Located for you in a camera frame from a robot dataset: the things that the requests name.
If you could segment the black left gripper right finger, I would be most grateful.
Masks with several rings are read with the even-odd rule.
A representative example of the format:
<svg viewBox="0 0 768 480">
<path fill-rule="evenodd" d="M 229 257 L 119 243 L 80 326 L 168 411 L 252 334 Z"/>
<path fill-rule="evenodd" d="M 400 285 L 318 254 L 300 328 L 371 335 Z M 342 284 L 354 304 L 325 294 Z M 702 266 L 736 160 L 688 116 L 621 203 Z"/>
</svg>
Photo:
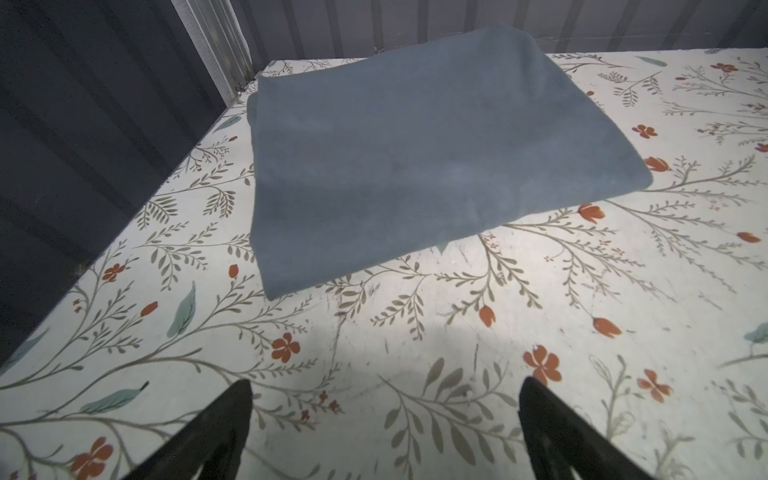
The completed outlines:
<svg viewBox="0 0 768 480">
<path fill-rule="evenodd" d="M 534 377 L 522 384 L 519 418 L 537 479 L 651 479 Z"/>
</svg>

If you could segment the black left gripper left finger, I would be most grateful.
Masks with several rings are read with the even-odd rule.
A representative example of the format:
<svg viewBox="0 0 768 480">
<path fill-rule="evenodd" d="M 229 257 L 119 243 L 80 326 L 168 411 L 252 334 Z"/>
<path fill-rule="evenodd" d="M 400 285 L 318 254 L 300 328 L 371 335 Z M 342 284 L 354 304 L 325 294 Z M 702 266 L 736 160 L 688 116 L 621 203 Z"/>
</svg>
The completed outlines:
<svg viewBox="0 0 768 480">
<path fill-rule="evenodd" d="M 251 408 L 251 384 L 236 381 L 127 477 L 234 479 L 249 434 Z"/>
</svg>

